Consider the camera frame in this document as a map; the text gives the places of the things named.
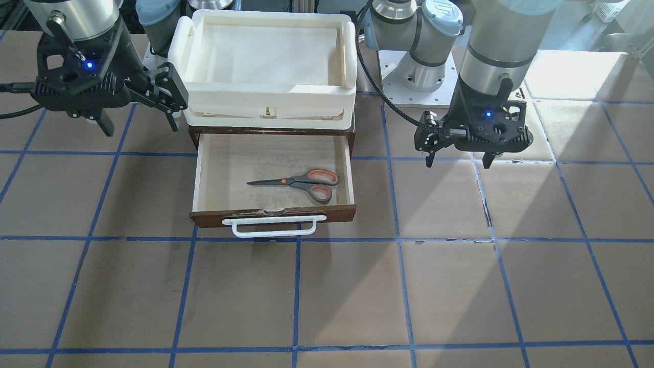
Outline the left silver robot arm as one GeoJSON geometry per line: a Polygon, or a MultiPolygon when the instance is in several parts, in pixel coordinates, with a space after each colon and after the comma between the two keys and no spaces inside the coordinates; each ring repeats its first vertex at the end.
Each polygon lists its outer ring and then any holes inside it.
{"type": "Polygon", "coordinates": [[[383,102],[416,127],[415,150],[431,167],[437,151],[483,153],[491,167],[504,153],[521,153],[533,143],[526,126],[526,102],[510,94],[521,86],[559,1],[367,1],[355,30],[377,51],[402,51],[396,68],[410,90],[437,90],[446,78],[446,62],[467,26],[472,30],[458,70],[448,113],[425,111],[411,118],[394,105],[362,68],[383,102]]]}

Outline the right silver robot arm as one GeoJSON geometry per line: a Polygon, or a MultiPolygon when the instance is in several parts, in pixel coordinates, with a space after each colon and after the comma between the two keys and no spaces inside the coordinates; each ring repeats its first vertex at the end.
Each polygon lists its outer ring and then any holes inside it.
{"type": "Polygon", "coordinates": [[[38,75],[30,95],[49,111],[96,123],[114,133],[108,108],[139,102],[173,114],[187,109],[189,92],[174,65],[147,69],[114,1],[26,1],[43,29],[36,49],[38,75]]]}

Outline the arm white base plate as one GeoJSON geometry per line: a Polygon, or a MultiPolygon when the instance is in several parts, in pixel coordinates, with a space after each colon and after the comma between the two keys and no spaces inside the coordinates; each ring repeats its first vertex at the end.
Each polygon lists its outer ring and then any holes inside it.
{"type": "Polygon", "coordinates": [[[458,79],[455,60],[429,67],[404,51],[379,51],[382,91],[397,107],[448,108],[458,79]]]}

